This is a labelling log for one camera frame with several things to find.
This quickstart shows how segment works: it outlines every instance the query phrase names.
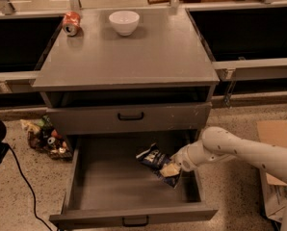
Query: drawer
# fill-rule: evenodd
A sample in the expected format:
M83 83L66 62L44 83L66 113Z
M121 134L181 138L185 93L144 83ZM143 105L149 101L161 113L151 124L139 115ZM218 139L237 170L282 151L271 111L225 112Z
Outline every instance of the drawer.
M206 206L196 171L174 189L136 160L153 142L171 155L188 138L182 131L81 136L63 211L50 221L81 229L210 219L217 210Z
M205 126L210 103L49 109L62 135L193 130Z

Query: speckled floor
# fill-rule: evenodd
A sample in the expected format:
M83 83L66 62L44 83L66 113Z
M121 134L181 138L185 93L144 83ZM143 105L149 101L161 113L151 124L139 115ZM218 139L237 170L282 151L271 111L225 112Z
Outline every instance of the speckled floor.
M232 101L232 106L224 108L219 101L215 101L207 125L221 126L239 137L258 141L257 120L287 118L287 98L283 97L273 102L263 102L261 98L237 99ZM8 128L5 141L15 147L22 170L36 192L37 212L48 222L49 215L59 214L61 211L71 163L53 161L47 155L29 148L19 120L39 118L41 114L42 110L29 113L0 111L0 118ZM207 204L219 209L211 220L148 225L142 228L90 230L274 230L271 223L260 216L257 169L233 159L225 163L204 165L199 168L199 175ZM47 230L34 218L33 198L19 175L10 151L0 166L0 231L2 230Z

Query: cord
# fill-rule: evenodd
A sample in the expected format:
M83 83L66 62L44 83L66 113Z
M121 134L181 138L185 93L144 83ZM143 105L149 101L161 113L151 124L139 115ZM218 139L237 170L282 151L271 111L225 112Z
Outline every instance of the cord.
M34 214L35 214L36 219L40 220L40 221L48 228L48 230L53 231L53 230L50 228L50 226L48 226L47 223L46 223L42 218L39 218L39 217L38 217L38 215L37 215L37 200L36 200L36 194L35 194L33 188L31 187L29 181L27 180L27 178L26 178L25 175L23 174L23 172L22 172L22 170L21 170L21 167L20 167L20 164L19 164L19 161L18 161L18 159L17 159L17 157L16 157L15 152L13 151L13 149L12 149L10 146L9 146L9 149L11 150L11 152L12 152L13 155L14 155L14 158L15 158L15 160L16 160L16 163L17 163L17 166L18 166L18 170L19 170L19 173L20 173L21 177L22 177L22 178L25 180L25 182L27 183L27 185L28 185L28 187L29 187L29 189L30 189L30 191L31 191L31 193L32 193L32 196L33 196L33 198L34 198Z

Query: cardboard box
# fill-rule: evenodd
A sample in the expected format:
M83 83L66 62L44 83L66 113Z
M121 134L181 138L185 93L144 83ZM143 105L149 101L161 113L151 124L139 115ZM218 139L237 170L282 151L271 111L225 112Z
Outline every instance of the cardboard box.
M287 147L287 120L261 120L257 122L261 142ZM266 216L281 222L287 203L287 184L260 170Z

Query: black handle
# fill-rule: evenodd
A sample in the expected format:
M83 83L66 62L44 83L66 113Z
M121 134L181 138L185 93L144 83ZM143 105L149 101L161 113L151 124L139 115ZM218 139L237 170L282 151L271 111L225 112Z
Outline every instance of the black handle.
M122 121L141 120L141 119L144 119L144 112L141 112L139 115L122 115L118 113L117 118Z
M126 224L125 223L125 218L122 218L122 225L124 227L145 227L149 224L149 216L145 217L145 223L140 223L140 224Z

